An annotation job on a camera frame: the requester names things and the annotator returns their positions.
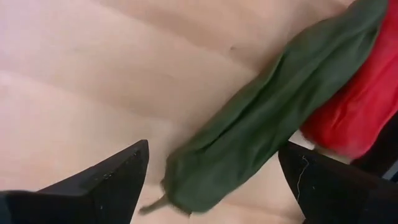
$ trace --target red cloth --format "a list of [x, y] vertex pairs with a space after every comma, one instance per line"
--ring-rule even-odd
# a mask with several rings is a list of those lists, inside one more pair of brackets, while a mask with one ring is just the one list
[[374, 48], [357, 74], [301, 127], [321, 147], [356, 159], [398, 111], [398, 1], [390, 0]]

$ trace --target green bag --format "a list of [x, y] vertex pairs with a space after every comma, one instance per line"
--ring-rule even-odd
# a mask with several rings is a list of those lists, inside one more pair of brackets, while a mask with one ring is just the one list
[[268, 72], [169, 156], [165, 196], [141, 212], [166, 203], [206, 212], [245, 183], [364, 63], [386, 9], [387, 0], [357, 0], [296, 36]]

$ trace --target dark fabric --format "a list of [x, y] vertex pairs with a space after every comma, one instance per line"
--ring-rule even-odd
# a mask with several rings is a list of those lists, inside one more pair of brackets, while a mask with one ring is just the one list
[[0, 191], [0, 224], [130, 224], [148, 161], [141, 140], [38, 192]]
[[296, 36], [266, 72], [169, 156], [167, 200], [187, 213], [206, 212], [253, 176], [363, 64], [386, 6], [386, 0], [358, 0]]
[[398, 112], [382, 128], [371, 149], [351, 165], [398, 183]]
[[308, 224], [396, 224], [398, 185], [289, 143], [278, 154]]
[[317, 145], [356, 159], [398, 110], [398, 1], [390, 0], [374, 48], [358, 73], [301, 127]]

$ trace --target light wood floor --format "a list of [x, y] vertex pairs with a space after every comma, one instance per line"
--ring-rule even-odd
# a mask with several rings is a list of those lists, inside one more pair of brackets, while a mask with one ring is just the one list
[[[0, 0], [0, 189], [37, 190], [139, 139], [158, 183], [170, 150], [351, 1]], [[276, 158], [226, 201], [301, 217]]]

